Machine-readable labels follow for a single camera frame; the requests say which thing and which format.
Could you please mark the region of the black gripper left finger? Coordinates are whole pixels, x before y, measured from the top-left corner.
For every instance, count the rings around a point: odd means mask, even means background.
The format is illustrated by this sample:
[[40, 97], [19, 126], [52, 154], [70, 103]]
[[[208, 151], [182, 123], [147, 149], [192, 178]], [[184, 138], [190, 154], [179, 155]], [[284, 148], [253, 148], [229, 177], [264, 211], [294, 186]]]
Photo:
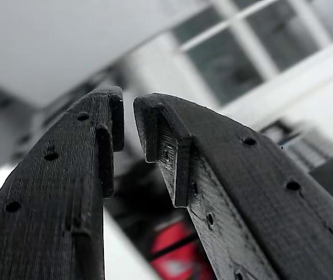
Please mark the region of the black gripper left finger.
[[123, 95], [96, 89], [40, 138], [0, 189], [0, 279], [103, 279], [103, 201], [124, 147]]

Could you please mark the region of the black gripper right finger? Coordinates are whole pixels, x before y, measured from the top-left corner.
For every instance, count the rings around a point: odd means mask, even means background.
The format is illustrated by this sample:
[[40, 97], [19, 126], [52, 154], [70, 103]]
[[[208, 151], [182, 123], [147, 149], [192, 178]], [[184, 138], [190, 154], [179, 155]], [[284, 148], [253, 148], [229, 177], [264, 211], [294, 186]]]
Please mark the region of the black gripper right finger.
[[333, 198], [269, 138], [190, 101], [138, 97], [145, 160], [218, 279], [333, 279]]

